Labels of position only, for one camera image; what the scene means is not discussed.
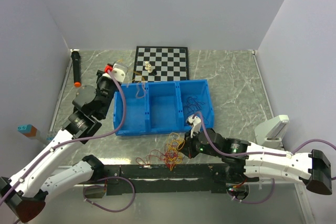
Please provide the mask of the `blue three-compartment plastic bin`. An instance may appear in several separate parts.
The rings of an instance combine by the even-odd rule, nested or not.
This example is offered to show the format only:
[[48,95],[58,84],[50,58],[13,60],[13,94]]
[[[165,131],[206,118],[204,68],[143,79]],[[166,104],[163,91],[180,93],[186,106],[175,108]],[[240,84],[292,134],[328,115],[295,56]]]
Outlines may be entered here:
[[114,95],[113,125],[123,126],[117,136],[140,136],[187,132],[186,120],[200,111],[206,127],[213,127],[215,114],[207,80],[123,84]]

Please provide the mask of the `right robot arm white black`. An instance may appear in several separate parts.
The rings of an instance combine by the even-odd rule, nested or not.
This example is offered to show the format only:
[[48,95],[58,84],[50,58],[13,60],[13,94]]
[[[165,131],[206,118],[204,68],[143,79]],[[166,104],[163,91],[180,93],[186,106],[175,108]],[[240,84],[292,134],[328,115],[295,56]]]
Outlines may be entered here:
[[178,151],[188,158],[198,154],[220,158],[230,166],[229,175],[235,181],[243,178],[283,179],[305,185],[315,194],[332,194],[331,163],[320,150],[293,154],[237,138],[225,138],[213,129],[207,129],[185,133]]

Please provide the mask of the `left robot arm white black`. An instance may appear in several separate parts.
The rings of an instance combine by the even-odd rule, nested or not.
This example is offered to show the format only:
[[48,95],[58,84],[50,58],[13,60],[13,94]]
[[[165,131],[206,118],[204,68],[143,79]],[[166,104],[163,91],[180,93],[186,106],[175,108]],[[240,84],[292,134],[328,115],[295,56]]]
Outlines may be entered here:
[[53,172],[70,154],[96,134],[107,116],[115,92],[122,92],[124,74],[117,69],[97,72],[96,86],[85,86],[73,100],[74,111],[49,144],[24,168],[11,177],[1,177],[1,203],[17,220],[26,223],[44,209],[46,203],[73,185],[103,179],[104,165],[93,155],[85,156],[72,168]]

